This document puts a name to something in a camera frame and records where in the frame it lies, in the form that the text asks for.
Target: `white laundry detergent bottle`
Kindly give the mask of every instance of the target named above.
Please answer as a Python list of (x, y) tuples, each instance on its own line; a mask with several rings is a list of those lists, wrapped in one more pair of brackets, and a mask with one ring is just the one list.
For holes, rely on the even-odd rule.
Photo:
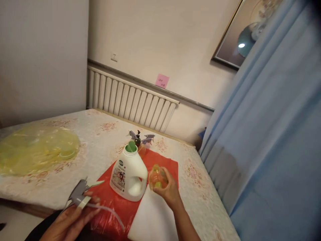
[(146, 190), (147, 175), (147, 168), (137, 152), (137, 146), (130, 141), (117, 158), (110, 186), (123, 198), (137, 202)]

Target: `hand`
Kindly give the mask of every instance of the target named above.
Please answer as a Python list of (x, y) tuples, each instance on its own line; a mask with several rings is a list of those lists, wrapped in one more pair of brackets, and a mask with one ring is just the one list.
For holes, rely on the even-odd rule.
[[(99, 205), (100, 199), (93, 197), (90, 203)], [(43, 234), (40, 241), (74, 241), (80, 234), (83, 227), (97, 214), (100, 209), (85, 207), (81, 208), (72, 205), (61, 213)]]
[(183, 202), (182, 202), (180, 193), (178, 191), (176, 181), (174, 180), (170, 172), (165, 167), (161, 167), (161, 168), (164, 170), (166, 174), (166, 177), (168, 179), (168, 185), (164, 189), (159, 187), (154, 187), (153, 191), (158, 195), (160, 195), (165, 200), (165, 202), (170, 207), (170, 209), (174, 211), (174, 209), (176, 209), (179, 205), (182, 205)]

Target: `blue curtain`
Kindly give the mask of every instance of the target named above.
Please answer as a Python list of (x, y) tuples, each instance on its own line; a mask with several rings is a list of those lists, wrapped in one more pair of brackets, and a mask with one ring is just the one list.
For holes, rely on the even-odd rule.
[(321, 218), (321, 44), (284, 0), (216, 109), (200, 155), (242, 240), (311, 240)]

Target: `picture frame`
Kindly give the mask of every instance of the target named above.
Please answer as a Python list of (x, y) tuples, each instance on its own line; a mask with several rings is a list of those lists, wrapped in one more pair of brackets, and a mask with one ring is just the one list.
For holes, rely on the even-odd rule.
[(213, 61), (238, 70), (282, 0), (240, 0)]

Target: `person's left hand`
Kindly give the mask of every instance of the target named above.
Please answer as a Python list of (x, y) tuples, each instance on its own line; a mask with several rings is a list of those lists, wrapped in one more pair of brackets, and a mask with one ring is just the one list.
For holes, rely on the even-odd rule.
[[(90, 203), (98, 204), (100, 199), (92, 197)], [(61, 213), (43, 234), (40, 241), (74, 241), (84, 226), (97, 214), (100, 209), (85, 207), (83, 210), (72, 205)]]

